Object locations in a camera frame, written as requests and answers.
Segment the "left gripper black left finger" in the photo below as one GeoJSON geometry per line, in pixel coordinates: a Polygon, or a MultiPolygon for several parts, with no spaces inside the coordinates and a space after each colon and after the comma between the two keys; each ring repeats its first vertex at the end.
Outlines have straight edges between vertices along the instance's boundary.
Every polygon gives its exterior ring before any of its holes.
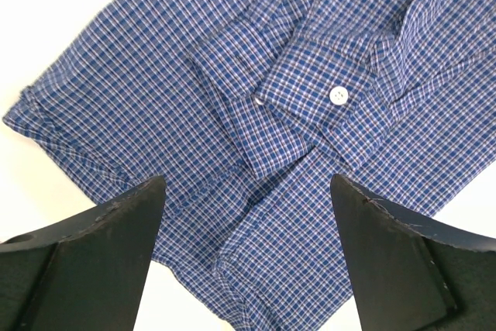
{"type": "Polygon", "coordinates": [[[166,199],[153,177],[1,244],[3,330],[131,330],[166,199]]]}

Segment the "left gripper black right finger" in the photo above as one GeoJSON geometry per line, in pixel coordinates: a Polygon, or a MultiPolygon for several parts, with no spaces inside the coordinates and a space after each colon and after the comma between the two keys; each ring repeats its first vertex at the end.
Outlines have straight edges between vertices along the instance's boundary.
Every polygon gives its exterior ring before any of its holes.
{"type": "Polygon", "coordinates": [[[493,330],[495,240],[336,174],[332,205],[363,330],[493,330]]]}

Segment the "blue checkered long sleeve shirt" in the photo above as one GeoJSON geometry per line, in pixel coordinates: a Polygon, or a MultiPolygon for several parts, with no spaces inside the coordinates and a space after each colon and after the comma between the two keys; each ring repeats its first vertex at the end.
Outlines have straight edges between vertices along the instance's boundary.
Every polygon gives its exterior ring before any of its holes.
{"type": "Polygon", "coordinates": [[[495,159],[495,0],[115,0],[4,123],[95,203],[161,174],[153,259],[237,330],[352,288],[334,174],[435,215],[495,159]]]}

